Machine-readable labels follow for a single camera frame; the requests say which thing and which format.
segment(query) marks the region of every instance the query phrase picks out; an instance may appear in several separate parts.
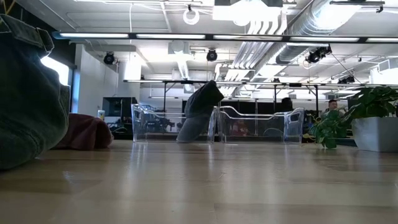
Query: wooden floor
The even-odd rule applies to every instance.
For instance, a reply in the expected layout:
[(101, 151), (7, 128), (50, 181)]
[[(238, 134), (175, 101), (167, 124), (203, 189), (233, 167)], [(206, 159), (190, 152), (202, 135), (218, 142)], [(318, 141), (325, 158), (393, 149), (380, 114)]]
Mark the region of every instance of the wooden floor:
[(49, 151), (0, 173), (0, 223), (398, 223), (398, 154), (314, 144)]

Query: exposed ceiling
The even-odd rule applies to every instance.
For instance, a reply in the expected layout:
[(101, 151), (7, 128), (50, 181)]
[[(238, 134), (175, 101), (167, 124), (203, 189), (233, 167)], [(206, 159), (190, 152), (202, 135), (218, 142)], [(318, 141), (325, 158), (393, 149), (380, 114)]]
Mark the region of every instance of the exposed ceiling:
[[(101, 2), (76, 2), (74, 0), (18, 0), (24, 8), (41, 18), (54, 28), (62, 31), (77, 32), (129, 32), (130, 18), (129, 4), (104, 4)], [(307, 5), (310, 0), (296, 0), (297, 7), (288, 11), (287, 19), (290, 21)], [(207, 10), (207, 14), (200, 13), (200, 20), (191, 26), (182, 19), (185, 6), (165, 5), (166, 17), (161, 5), (150, 5), (152, 9), (139, 5), (131, 7), (131, 29), (133, 32), (174, 32), (174, 33), (222, 33), (243, 34), (249, 26), (240, 27), (232, 21), (214, 21), (211, 13), (214, 1), (203, 1), (201, 9)], [(398, 1), (387, 0), (384, 12), (376, 13), (376, 10), (361, 10), (357, 12), (346, 24), (337, 29), (333, 35), (398, 35)], [(133, 40), (102, 40), (92, 41), (88, 50), (95, 50), (104, 54), (105, 46), (125, 45), (125, 51), (116, 52), (119, 58), (128, 58), (129, 45), (136, 46), (144, 58), (148, 67), (143, 69), (144, 74), (171, 73), (177, 68), (176, 62), (165, 60), (169, 41)], [(209, 48), (215, 48), (219, 55), (218, 60), (233, 60), (238, 53), (241, 42), (190, 42), (191, 51), (195, 52), (195, 59), (188, 62), (189, 69), (214, 71), (216, 63), (206, 61), (206, 52)], [(374, 62), (380, 62), (386, 56), (398, 55), (397, 45), (355, 45), (333, 44), (333, 53), (345, 68), (355, 68), (355, 74), (360, 80), (367, 80), (369, 67)], [(321, 63), (310, 69), (303, 66), (303, 58), (298, 59), (295, 66), (288, 66), (280, 77), (287, 82), (305, 81), (312, 77), (317, 82), (326, 80), (333, 75), (344, 72), (346, 69), (332, 56), (327, 56)]]

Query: white planter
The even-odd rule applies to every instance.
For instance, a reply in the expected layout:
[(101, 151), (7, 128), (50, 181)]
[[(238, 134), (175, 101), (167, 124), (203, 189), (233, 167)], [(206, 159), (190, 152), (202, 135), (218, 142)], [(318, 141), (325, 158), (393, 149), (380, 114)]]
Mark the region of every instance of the white planter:
[(360, 150), (398, 152), (398, 118), (361, 118), (351, 123)]

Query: potted plant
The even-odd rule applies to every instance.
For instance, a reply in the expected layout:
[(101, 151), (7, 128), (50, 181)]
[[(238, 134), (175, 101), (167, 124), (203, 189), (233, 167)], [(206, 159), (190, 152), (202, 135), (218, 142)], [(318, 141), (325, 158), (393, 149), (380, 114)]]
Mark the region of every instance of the potted plant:
[(360, 88), (353, 96), (358, 104), (352, 106), (343, 117), (339, 111), (324, 114), (311, 132), (316, 142), (334, 148), (333, 138), (344, 138), (351, 125), (356, 145), (360, 150), (392, 152), (398, 151), (398, 118), (389, 117), (395, 112), (391, 103), (398, 100), (398, 93), (390, 87)]

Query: transparent plastic container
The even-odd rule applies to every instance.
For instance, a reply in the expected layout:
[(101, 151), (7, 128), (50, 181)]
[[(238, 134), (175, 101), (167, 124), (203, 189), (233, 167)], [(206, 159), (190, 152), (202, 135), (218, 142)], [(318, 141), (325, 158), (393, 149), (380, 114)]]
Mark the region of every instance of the transparent plastic container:
[[(186, 119), (183, 113), (154, 112), (138, 104), (131, 105), (131, 111), (134, 142), (177, 142), (177, 136)], [(215, 107), (205, 130), (194, 142), (214, 142), (216, 117)]]
[(300, 144), (304, 108), (275, 114), (241, 114), (231, 106), (218, 108), (218, 136), (223, 143)]

